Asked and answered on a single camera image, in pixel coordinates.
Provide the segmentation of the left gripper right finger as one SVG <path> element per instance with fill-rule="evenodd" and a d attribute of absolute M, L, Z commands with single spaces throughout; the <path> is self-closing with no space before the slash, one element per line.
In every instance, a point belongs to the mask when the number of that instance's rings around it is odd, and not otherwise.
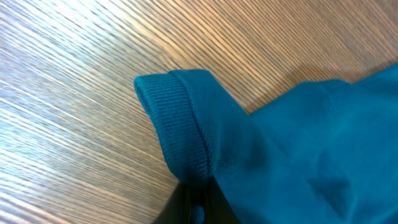
<path fill-rule="evenodd" d="M 204 201 L 206 224 L 240 224 L 223 195 L 217 181 L 211 178 L 206 187 Z"/>

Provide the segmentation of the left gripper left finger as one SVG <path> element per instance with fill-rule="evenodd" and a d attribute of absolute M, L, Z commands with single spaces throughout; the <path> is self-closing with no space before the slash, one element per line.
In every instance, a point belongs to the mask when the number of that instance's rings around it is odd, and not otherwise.
<path fill-rule="evenodd" d="M 179 183 L 152 224 L 189 224 L 190 187 Z"/>

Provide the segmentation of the blue polo shirt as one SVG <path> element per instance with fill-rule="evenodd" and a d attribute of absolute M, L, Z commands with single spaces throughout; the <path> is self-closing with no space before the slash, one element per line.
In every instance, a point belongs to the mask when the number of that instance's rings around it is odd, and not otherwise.
<path fill-rule="evenodd" d="M 206 70 L 139 76 L 134 88 L 190 187 L 190 223 L 205 223 L 211 178 L 241 223 L 397 222 L 397 65 L 303 82 L 253 113 Z"/>

